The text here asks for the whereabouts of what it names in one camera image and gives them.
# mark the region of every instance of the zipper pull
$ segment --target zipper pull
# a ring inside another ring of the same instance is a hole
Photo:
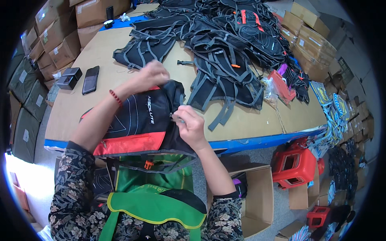
[[[101,141],[101,143],[103,144],[103,146],[107,149],[107,145],[106,145],[106,142],[105,141]]]

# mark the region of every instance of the sleeve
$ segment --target sleeve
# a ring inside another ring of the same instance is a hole
[[[244,240],[241,230],[241,199],[215,198],[208,213],[206,229],[208,240]]]
[[[89,240],[91,236],[99,235],[100,225],[104,225],[107,217],[102,209],[91,213],[94,170],[94,156],[69,142],[59,163],[48,215],[54,240]]]

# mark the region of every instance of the smartphone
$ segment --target smartphone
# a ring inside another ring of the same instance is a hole
[[[87,70],[82,95],[94,92],[97,89],[98,74],[99,66]]]

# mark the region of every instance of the black box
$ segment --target black box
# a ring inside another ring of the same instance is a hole
[[[62,76],[75,76],[76,81],[78,81],[82,76],[82,71],[80,71],[80,68],[67,68]]]
[[[62,76],[56,83],[61,89],[73,90],[78,80],[75,76]]]

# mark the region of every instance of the cardboard table surface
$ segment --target cardboard table surface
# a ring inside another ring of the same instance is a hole
[[[133,14],[140,12],[137,8]],[[80,67],[82,77],[72,91],[61,89],[55,100],[46,130],[46,139],[67,142],[75,131],[79,119],[87,110],[94,107],[104,97],[108,90],[114,89],[134,77],[138,70],[128,70],[126,66],[112,58],[113,51],[123,48],[131,39],[133,28],[108,29],[98,32],[87,44],[73,64]],[[164,59],[164,66],[169,71],[171,79],[183,84],[187,102],[190,86],[196,77],[196,69],[191,65],[177,65],[177,60],[192,61],[193,53],[185,49],[182,41],[176,42]],[[96,91],[82,95],[82,87],[87,69],[99,66],[99,76]],[[208,141],[234,140],[251,137],[264,137],[302,131],[327,123],[323,110],[311,88],[308,90],[310,103],[306,105],[297,99],[285,106],[278,101],[277,110],[263,102],[262,110],[254,110],[236,104],[229,121],[219,124],[213,132],[207,126],[220,112],[223,101],[210,101],[205,112],[197,111],[205,119],[205,136]]]

